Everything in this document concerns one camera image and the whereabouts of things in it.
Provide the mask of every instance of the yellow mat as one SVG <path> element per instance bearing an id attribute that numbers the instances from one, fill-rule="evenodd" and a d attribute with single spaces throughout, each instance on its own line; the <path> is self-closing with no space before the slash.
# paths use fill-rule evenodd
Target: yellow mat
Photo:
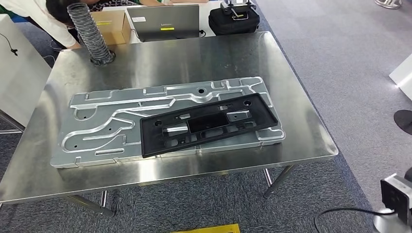
<path id="1" fill-rule="evenodd" d="M 191 230 L 187 232 L 174 233 L 240 233 L 239 224 L 232 224 L 219 227 L 208 227 L 202 229 Z"/>

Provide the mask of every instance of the black bag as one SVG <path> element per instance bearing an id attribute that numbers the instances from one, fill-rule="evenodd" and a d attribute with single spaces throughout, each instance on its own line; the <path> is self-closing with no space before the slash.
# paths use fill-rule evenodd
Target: black bag
<path id="1" fill-rule="evenodd" d="M 260 16 L 255 11 L 236 12 L 243 15 L 241 19 L 233 19 L 232 14 L 225 15 L 221 8 L 210 11 L 209 26 L 216 35 L 238 33 L 254 33 L 259 27 Z"/>

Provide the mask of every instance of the white shirt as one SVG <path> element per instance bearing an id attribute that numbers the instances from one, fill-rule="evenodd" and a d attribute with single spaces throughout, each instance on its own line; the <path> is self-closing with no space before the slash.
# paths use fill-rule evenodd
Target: white shirt
<path id="1" fill-rule="evenodd" d="M 49 14 L 46 0 L 0 0 L 0 5 L 21 17 L 31 17 L 42 29 L 65 47 L 76 43 L 64 23 Z"/>

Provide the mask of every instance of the screw hole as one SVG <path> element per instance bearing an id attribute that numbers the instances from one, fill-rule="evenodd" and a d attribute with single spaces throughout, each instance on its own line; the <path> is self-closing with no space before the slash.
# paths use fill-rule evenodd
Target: screw hole
<path id="1" fill-rule="evenodd" d="M 161 121 L 161 120 L 157 120 L 157 121 L 154 123 L 154 125 L 155 125 L 155 126 L 161 126 L 161 125 L 162 125 L 162 121 Z"/>

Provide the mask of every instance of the black hair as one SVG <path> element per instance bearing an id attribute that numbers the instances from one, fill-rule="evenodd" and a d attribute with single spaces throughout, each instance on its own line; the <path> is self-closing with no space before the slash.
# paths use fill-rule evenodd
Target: black hair
<path id="1" fill-rule="evenodd" d="M 74 27 L 73 21 L 71 21 L 71 18 L 67 13 L 67 7 L 70 4 L 78 2 L 80 2 L 80 0 L 46 0 L 46 7 L 49 14 L 57 21 Z"/>

